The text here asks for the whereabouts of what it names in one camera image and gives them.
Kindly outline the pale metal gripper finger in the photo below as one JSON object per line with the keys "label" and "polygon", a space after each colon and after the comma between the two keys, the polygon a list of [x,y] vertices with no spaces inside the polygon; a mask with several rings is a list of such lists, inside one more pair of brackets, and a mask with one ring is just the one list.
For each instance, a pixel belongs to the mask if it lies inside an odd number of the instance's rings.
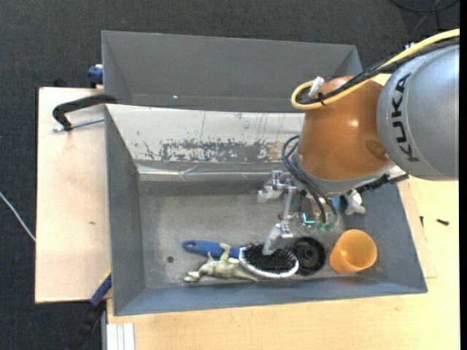
{"label": "pale metal gripper finger", "polygon": [[257,202],[266,203],[278,199],[281,195],[293,195],[297,193],[295,183],[287,178],[282,181],[283,171],[273,170],[269,173],[263,186],[257,191]]}
{"label": "pale metal gripper finger", "polygon": [[263,243],[263,255],[273,255],[277,250],[290,246],[294,238],[289,224],[276,223],[269,231]]}

